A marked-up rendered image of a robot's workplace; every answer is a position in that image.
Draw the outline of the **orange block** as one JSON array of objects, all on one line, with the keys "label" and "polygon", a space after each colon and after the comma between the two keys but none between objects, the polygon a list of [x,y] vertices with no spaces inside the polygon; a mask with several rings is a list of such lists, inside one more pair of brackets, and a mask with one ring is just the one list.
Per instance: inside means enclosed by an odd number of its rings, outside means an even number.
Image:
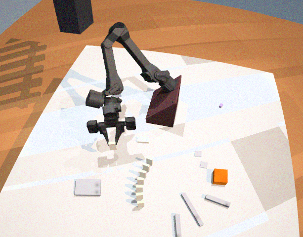
[{"label": "orange block", "polygon": [[226,185],[228,183],[228,173],[225,169],[214,169],[213,171],[213,184]]}]

